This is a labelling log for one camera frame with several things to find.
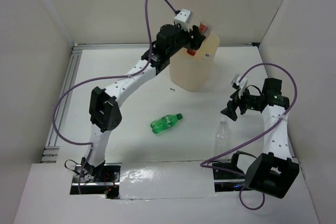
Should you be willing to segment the red cap label bottle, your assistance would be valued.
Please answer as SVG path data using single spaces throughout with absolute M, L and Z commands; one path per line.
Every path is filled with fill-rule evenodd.
M 199 25 L 199 32 L 200 34 L 204 35 L 205 38 L 207 38 L 210 35 L 212 28 L 213 28 L 212 25 L 202 20 Z M 196 50 L 188 49 L 187 53 L 191 56 L 194 56 L 196 54 Z

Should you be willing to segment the clear bottle blue-white cap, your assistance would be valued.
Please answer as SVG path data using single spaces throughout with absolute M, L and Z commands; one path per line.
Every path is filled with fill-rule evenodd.
M 214 155 L 226 152 L 227 148 L 227 122 L 222 120 L 218 125 L 214 143 Z

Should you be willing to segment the green plastic bottle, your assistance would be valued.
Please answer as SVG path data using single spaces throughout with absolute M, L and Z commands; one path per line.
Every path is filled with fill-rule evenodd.
M 183 115 L 181 113 L 178 114 L 168 114 L 166 116 L 161 117 L 158 120 L 153 121 L 150 124 L 152 132 L 154 134 L 159 134 L 165 130 L 168 130 L 174 127 L 178 121 L 183 119 Z

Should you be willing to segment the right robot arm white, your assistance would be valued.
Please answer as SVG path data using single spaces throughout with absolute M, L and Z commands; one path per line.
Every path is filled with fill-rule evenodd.
M 259 95 L 249 92 L 247 82 L 247 78 L 235 75 L 231 82 L 235 92 L 221 113 L 236 121 L 237 110 L 241 114 L 247 110 L 259 111 L 266 131 L 263 150 L 248 166 L 242 160 L 230 163 L 229 172 L 235 178 L 245 174 L 247 188 L 282 199 L 299 174 L 299 165 L 292 160 L 288 143 L 286 110 L 290 101 L 282 95 L 279 79 L 266 78 Z

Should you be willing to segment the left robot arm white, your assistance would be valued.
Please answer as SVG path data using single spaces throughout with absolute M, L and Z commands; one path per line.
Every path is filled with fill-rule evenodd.
M 196 25 L 189 30 L 183 30 L 181 25 L 163 25 L 156 40 L 150 43 L 149 49 L 125 77 L 118 77 L 113 84 L 103 89 L 95 87 L 92 90 L 89 105 L 89 141 L 92 146 L 81 160 L 87 178 L 96 182 L 103 177 L 107 143 L 111 132 L 122 121 L 120 108 L 124 101 L 141 85 L 163 71 L 178 51 L 182 48 L 198 50 L 205 39 L 206 35 Z

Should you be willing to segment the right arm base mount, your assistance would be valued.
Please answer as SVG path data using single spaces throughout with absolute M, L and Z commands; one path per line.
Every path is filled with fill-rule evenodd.
M 240 191 L 245 184 L 245 174 L 231 162 L 213 162 L 214 188 L 216 193 Z

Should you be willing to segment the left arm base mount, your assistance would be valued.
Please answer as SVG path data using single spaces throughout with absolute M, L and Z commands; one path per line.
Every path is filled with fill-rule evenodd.
M 64 163 L 64 167 L 71 171 L 71 195 L 105 195 L 106 199 L 119 199 L 120 170 L 119 164 L 104 164 L 102 173 L 97 178 L 93 178 L 83 171 L 80 175 L 81 166 L 72 159 Z

